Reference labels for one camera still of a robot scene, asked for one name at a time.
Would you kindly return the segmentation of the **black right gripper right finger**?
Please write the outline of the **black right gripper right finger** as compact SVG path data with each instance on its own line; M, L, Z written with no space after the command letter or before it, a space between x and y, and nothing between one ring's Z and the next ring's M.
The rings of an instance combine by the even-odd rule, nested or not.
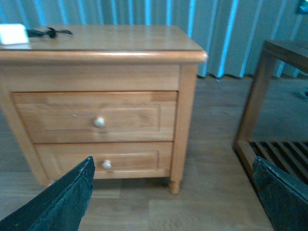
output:
M276 231L308 229L308 186L262 157L253 162L253 182Z

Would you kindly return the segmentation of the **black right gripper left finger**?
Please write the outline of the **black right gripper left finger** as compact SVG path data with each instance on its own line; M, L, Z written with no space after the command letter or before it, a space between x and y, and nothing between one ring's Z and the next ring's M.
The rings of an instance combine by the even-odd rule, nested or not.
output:
M77 231L93 191L91 156L0 222L2 231Z

